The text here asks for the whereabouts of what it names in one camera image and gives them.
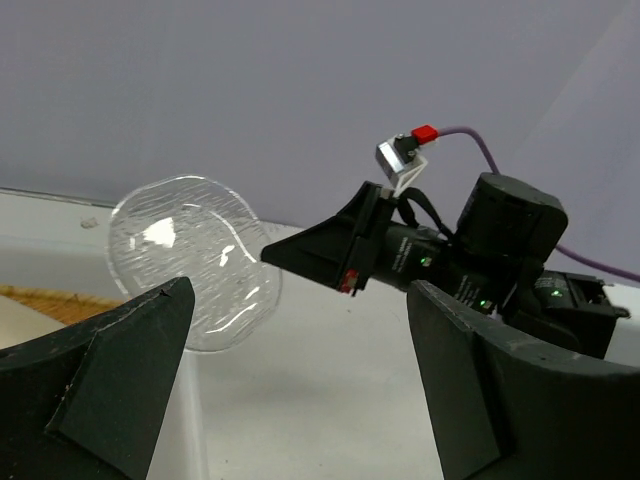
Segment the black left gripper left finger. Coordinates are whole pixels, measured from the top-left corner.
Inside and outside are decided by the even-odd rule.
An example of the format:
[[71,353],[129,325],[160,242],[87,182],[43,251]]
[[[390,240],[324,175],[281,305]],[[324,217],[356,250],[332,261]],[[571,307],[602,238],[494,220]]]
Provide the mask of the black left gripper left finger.
[[191,325],[174,278],[1,352],[4,479],[144,479]]

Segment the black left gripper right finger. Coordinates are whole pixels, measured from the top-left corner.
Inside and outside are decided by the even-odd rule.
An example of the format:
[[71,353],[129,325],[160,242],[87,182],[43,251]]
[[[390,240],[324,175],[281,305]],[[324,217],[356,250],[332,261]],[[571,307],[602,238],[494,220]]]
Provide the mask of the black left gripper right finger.
[[639,292],[603,359],[547,343],[413,283],[410,333],[447,479],[635,479]]

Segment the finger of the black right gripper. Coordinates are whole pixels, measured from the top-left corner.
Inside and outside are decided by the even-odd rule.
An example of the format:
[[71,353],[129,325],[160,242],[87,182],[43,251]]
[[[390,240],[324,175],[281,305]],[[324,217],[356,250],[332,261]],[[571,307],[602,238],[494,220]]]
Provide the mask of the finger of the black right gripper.
[[332,290],[362,290],[370,269],[361,251],[370,223],[370,184],[334,216],[264,247],[260,259]]

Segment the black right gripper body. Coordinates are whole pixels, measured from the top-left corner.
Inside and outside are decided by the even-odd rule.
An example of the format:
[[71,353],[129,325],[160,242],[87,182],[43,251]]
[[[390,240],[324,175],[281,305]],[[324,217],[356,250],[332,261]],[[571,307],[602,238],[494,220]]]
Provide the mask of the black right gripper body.
[[349,292],[356,294],[371,279],[405,291],[427,278],[453,239],[428,197],[415,187],[394,197],[367,182],[356,198],[363,204],[349,247]]

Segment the woven bamboo triangular tray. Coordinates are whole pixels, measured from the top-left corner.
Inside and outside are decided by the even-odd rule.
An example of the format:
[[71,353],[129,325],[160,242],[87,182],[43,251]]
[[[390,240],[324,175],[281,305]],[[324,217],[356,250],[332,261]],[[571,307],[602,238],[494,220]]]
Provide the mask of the woven bamboo triangular tray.
[[123,304],[122,300],[54,289],[2,285],[1,295],[64,325],[72,325]]

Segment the clear glass small dish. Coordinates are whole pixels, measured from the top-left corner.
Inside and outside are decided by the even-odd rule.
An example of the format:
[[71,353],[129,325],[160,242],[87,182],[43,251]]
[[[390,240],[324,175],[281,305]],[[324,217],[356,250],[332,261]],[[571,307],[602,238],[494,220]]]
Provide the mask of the clear glass small dish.
[[195,306],[186,347],[217,353],[245,340],[278,307],[282,274],[260,259],[270,241],[238,193],[181,175],[139,187],[115,206],[106,256],[128,297],[188,278]]

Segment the cream square panda dish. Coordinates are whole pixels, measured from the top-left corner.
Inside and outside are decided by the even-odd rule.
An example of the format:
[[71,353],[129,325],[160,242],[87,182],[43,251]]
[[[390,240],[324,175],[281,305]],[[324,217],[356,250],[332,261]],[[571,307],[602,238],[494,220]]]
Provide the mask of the cream square panda dish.
[[64,325],[5,296],[0,304],[0,348],[5,349],[60,330]]

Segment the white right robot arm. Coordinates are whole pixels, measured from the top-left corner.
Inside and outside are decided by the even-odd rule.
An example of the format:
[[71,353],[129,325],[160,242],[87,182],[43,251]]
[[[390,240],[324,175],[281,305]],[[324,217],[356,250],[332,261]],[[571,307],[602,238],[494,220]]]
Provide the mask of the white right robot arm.
[[419,189],[371,182],[331,218],[263,248],[272,266],[355,295],[376,280],[425,281],[462,305],[554,345],[634,365],[639,315],[621,291],[545,264],[568,224],[560,201],[515,178],[481,174],[455,229]]

